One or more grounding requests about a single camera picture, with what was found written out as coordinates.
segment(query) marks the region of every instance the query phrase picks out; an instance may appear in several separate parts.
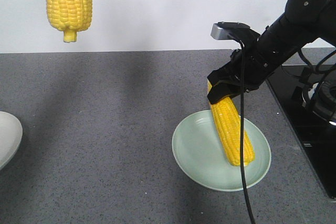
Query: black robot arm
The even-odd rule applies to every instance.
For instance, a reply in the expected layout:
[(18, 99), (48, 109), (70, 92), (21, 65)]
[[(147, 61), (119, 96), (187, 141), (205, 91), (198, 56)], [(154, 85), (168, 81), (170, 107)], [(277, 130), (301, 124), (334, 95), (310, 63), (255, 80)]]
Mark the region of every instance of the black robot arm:
[(231, 39), (243, 50), (233, 51), (230, 62), (208, 76), (211, 104), (240, 91), (241, 60), (245, 62), (244, 90), (256, 90), (288, 58), (307, 43), (322, 38), (336, 46), (336, 0), (288, 0), (285, 12), (263, 34), (242, 23), (214, 24), (211, 36)]

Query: black base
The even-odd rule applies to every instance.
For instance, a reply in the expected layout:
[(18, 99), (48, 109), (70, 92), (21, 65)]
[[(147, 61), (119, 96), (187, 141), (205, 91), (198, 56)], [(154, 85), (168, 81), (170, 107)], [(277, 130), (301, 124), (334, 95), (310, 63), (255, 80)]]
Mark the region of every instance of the black base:
[[(293, 65), (283, 68), (299, 76), (305, 66)], [(313, 75), (309, 81), (317, 82), (320, 78), (321, 76)], [(336, 71), (330, 73), (327, 79), (336, 80)], [(336, 199), (336, 126), (302, 106), (296, 91), (305, 85), (281, 68), (268, 78), (267, 83), (288, 117), (327, 195)]]

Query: white plate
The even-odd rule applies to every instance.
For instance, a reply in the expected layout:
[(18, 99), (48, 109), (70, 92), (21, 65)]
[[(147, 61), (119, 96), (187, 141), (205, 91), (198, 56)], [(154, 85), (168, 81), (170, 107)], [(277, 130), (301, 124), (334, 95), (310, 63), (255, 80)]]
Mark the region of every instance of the white plate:
[[(262, 132), (249, 120), (244, 128), (256, 158), (245, 167), (247, 187), (264, 178), (271, 163), (271, 150)], [(243, 189), (240, 167), (232, 166), (224, 153), (210, 110), (189, 115), (173, 134), (173, 154), (182, 171), (197, 183), (219, 191)]]
[(22, 138), (22, 126), (18, 118), (0, 111), (0, 170), (15, 155)]

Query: hanging corn cob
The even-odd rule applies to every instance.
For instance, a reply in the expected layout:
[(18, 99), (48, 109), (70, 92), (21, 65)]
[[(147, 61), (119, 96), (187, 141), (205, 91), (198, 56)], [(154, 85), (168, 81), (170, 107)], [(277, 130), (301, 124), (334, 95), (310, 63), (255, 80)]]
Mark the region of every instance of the hanging corn cob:
[[(230, 97), (210, 104), (211, 112), (226, 157), (232, 165), (240, 165), (240, 117)], [(255, 159), (253, 146), (244, 130), (244, 165)]]
[(64, 42), (75, 42), (77, 32), (89, 28), (92, 0), (47, 0), (50, 24), (64, 32)]

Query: speckled countertop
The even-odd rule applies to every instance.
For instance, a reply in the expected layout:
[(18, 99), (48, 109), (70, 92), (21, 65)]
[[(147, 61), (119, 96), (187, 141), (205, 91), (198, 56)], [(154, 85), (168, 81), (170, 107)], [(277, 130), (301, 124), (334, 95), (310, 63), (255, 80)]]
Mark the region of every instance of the speckled countertop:
[[(327, 51), (305, 50), (313, 61)], [(0, 223), (248, 224), (241, 191), (193, 182), (171, 148), (178, 123), (209, 109), (206, 76), (229, 54), (2, 54), (0, 109), (20, 119), (24, 137), (0, 171)], [(272, 150), (268, 174), (249, 189), (257, 223), (336, 223), (267, 85), (245, 103)]]

